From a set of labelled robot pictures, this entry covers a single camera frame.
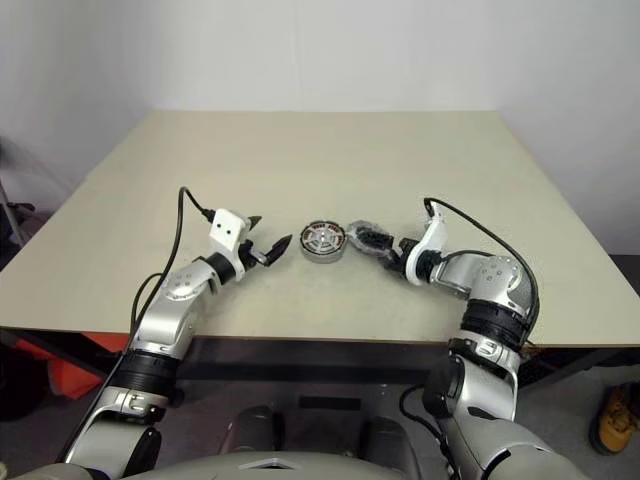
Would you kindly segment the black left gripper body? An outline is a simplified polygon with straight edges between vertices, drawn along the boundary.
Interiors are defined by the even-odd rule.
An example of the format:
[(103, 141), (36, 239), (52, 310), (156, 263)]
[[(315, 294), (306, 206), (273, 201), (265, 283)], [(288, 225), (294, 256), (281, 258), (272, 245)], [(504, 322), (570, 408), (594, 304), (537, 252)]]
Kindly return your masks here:
[(254, 243), (248, 238), (249, 232), (247, 225), (242, 230), (238, 249), (240, 261), (245, 269), (252, 269), (256, 265), (264, 266), (264, 253), (255, 248)]

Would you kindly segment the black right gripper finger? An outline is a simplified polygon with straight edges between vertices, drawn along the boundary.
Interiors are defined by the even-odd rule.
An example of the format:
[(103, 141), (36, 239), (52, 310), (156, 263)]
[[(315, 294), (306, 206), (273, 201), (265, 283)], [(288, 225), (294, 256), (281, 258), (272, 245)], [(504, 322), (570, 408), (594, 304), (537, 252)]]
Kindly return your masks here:
[(355, 244), (359, 248), (391, 248), (394, 237), (379, 225), (359, 220), (355, 223)]
[(377, 258), (391, 256), (391, 234), (376, 224), (350, 224), (348, 237), (360, 252)]

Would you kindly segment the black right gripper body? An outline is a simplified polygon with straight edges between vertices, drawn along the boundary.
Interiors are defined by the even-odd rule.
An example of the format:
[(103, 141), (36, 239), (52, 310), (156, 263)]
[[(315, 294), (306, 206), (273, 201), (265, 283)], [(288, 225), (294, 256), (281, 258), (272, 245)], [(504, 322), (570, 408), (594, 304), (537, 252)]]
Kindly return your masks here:
[(383, 268), (398, 276), (405, 276), (408, 257), (415, 246), (415, 240), (409, 238), (401, 239), (397, 249), (391, 247), (385, 251), (382, 256)]

